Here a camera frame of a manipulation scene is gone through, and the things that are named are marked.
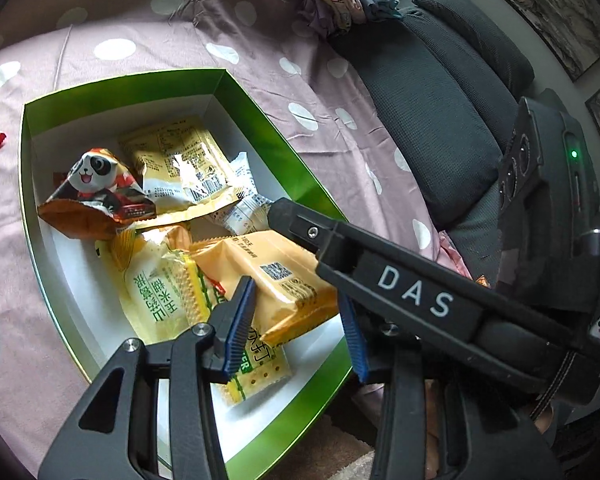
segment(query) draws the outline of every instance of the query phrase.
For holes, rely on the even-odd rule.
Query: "pink polka dot bedsheet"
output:
[[[468,275],[355,70],[294,0],[10,0],[0,12],[0,433],[32,472],[86,382],[52,323],[18,198],[25,102],[90,80],[227,69],[349,220]]]

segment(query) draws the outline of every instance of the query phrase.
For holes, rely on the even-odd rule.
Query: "metal bolt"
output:
[[[394,337],[400,333],[400,328],[395,323],[384,323],[380,331],[387,337]]]
[[[140,348],[140,340],[135,337],[130,337],[122,343],[122,348],[125,349],[125,352],[135,352]]]
[[[192,327],[193,333],[199,337],[207,335],[211,332],[211,325],[209,323],[198,323]]]

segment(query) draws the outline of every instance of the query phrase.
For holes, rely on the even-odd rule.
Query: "barcode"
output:
[[[276,281],[282,280],[282,278],[286,278],[287,276],[291,276],[291,271],[278,262],[261,265],[260,268]]]
[[[213,193],[220,191],[224,186],[224,182],[220,181],[219,175],[210,176],[208,179],[203,180],[201,184],[206,191],[204,194],[200,193],[200,191],[202,191],[201,189],[189,189],[195,202],[200,202],[205,198],[209,198]]]

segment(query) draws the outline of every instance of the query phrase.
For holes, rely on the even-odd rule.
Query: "black device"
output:
[[[579,124],[523,98],[500,190],[496,290],[289,200],[271,207],[270,227],[316,253],[317,274],[338,289],[354,370],[386,383],[374,479],[424,478],[425,378],[440,384],[439,479],[562,477],[532,419],[554,396],[588,403],[600,384],[600,341],[588,335],[600,313],[599,198]],[[236,305],[253,301],[245,280],[229,309],[241,326],[248,314]],[[222,356],[232,354],[221,351],[228,318],[218,324],[216,313],[205,333],[125,342],[62,427],[40,480],[156,480],[157,378],[169,376],[175,480],[226,478],[208,382],[228,380]]]

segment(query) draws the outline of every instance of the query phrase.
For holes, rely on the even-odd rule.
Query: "sofa armrest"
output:
[[[516,101],[534,69],[516,45],[471,0],[411,0],[460,34],[509,89]]]

